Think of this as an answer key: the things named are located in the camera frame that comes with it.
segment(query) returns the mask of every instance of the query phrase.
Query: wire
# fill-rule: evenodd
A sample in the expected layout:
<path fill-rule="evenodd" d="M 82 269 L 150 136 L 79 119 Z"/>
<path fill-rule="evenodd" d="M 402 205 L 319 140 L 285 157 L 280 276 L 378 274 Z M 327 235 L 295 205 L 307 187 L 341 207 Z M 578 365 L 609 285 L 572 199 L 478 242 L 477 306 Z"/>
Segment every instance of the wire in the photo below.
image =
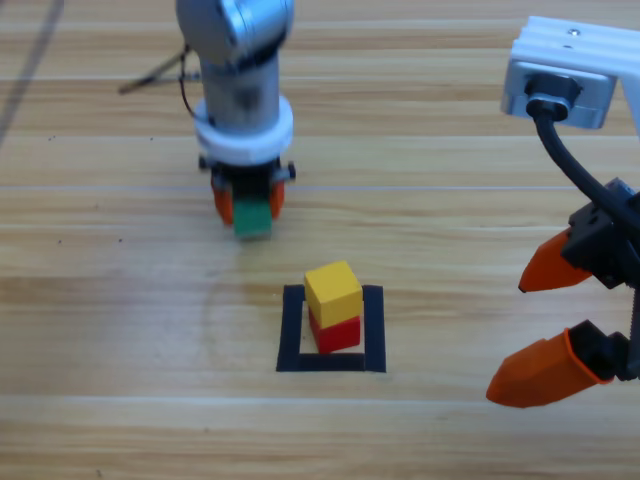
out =
<path fill-rule="evenodd" d="M 187 93 L 185 91 L 184 80 L 186 76 L 186 60 L 187 55 L 191 52 L 191 47 L 189 45 L 184 46 L 184 50 L 180 55 L 180 77 L 178 78 L 178 82 L 180 83 L 180 93 L 182 94 L 182 101 L 184 102 L 184 106 L 187 107 L 189 114 L 192 118 L 196 118 L 196 114 L 193 112 L 191 105 L 189 105 L 189 100 L 187 100 Z"/>
<path fill-rule="evenodd" d="M 598 182 L 580 165 L 567 150 L 555 128 L 554 113 L 541 109 L 534 121 L 538 136 L 549 156 L 576 187 L 586 195 L 594 205 L 604 210 L 618 225 L 640 235 L 640 216 L 626 203 L 615 197 L 606 187 Z"/>
<path fill-rule="evenodd" d="M 181 51 L 180 53 L 177 53 L 176 55 L 171 57 L 169 60 L 165 61 L 160 66 L 154 68 L 151 72 L 146 74 L 144 77 L 121 86 L 118 89 L 118 93 L 120 93 L 120 95 L 126 95 L 142 87 L 146 87 L 148 85 L 151 85 L 152 83 L 155 83 L 156 81 L 158 81 L 159 77 L 163 73 L 167 72 L 170 68 L 172 68 L 178 62 L 180 62 L 180 60 L 184 55 L 185 55 L 184 50 Z"/>

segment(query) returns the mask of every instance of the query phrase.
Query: black square outline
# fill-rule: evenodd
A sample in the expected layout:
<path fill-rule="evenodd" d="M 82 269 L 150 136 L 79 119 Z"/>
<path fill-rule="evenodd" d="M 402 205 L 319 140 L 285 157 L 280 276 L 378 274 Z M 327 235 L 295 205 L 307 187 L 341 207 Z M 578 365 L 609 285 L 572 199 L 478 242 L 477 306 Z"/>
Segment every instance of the black square outline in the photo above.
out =
<path fill-rule="evenodd" d="M 364 353 L 300 353 L 304 285 L 285 285 L 278 372 L 386 373 L 384 292 L 377 285 L 362 287 L 364 300 Z"/>

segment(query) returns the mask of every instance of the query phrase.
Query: orange gripper pad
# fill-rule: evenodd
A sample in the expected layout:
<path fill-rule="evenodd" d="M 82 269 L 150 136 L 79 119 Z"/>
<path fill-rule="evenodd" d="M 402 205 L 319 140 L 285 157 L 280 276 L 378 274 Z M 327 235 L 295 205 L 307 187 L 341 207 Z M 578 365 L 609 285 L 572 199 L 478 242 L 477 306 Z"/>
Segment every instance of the orange gripper pad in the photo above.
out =
<path fill-rule="evenodd" d="M 520 279 L 523 292 L 539 292 L 572 287 L 591 277 L 591 273 L 574 268 L 562 258 L 562 248 L 569 240 L 569 229 L 543 243 L 533 255 Z"/>
<path fill-rule="evenodd" d="M 576 357 L 566 329 L 507 357 L 489 385 L 487 399 L 507 407 L 540 407 L 611 381 L 600 380 Z"/>
<path fill-rule="evenodd" d="M 213 198 L 222 222 L 225 225 L 233 225 L 233 199 L 231 192 L 225 190 L 220 191 L 213 188 Z"/>
<path fill-rule="evenodd" d="M 271 217 L 276 220 L 284 205 L 284 182 L 278 182 L 274 185 L 269 204 L 271 205 Z"/>

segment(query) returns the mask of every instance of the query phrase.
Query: white mount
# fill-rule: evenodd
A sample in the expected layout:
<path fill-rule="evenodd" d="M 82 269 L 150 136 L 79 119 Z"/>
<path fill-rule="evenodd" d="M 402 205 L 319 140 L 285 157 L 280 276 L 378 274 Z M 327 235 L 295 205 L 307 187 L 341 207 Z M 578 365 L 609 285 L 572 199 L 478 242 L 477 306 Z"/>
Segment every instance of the white mount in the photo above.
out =
<path fill-rule="evenodd" d="M 258 134 L 239 135 L 216 130 L 208 122 L 201 120 L 209 118 L 204 100 L 196 107 L 195 114 L 198 143 L 208 161 L 236 167 L 263 165 L 280 157 L 293 139 L 293 110 L 282 95 L 278 121 L 269 130 Z"/>
<path fill-rule="evenodd" d="M 619 79 L 640 136 L 640 32 L 530 17 L 513 43 L 502 110 L 527 117 L 525 87 L 534 73 L 574 78 L 582 91 L 562 124 L 601 128 Z"/>

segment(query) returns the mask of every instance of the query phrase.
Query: cube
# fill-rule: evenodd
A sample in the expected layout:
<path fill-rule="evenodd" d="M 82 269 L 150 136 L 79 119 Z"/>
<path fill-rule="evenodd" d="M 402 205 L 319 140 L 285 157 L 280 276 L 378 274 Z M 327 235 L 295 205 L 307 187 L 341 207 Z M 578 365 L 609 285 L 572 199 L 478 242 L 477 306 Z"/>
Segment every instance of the cube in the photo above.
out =
<path fill-rule="evenodd" d="M 309 323 L 313 338 L 318 347 L 318 353 L 331 353 L 336 350 L 360 345 L 360 317 L 354 317 L 346 322 L 332 327 L 320 328 L 313 312 L 309 309 Z"/>
<path fill-rule="evenodd" d="M 320 329 L 358 317 L 362 312 L 362 286 L 347 262 L 335 262 L 307 272 L 304 291 Z"/>

